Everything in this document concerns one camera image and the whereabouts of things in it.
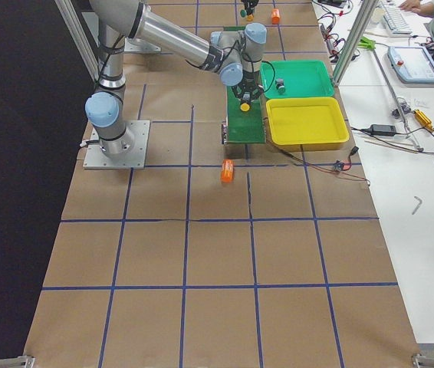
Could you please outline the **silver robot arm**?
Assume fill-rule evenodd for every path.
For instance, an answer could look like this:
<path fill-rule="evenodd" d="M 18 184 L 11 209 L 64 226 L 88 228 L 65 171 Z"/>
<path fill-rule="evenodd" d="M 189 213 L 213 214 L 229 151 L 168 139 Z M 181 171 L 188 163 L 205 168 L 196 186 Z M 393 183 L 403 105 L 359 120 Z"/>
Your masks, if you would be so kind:
<path fill-rule="evenodd" d="M 249 23 L 237 31 L 220 31 L 207 41 L 152 12 L 142 1 L 91 1 L 99 18 L 99 62 L 95 91 L 122 90 L 123 53 L 127 38 L 138 38 L 178 54 L 202 71 L 217 73 L 240 105 L 263 93 L 258 84 L 267 29 Z"/>

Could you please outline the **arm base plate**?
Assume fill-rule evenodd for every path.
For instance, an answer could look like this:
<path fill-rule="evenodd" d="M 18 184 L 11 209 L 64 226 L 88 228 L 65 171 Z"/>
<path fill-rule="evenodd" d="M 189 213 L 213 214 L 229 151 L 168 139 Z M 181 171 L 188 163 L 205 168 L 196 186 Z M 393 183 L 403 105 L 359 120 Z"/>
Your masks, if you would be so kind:
<path fill-rule="evenodd" d="M 92 128 L 91 140 L 84 157 L 85 169 L 143 169 L 150 135 L 149 120 L 125 120 L 126 130 L 118 140 L 101 140 Z"/>

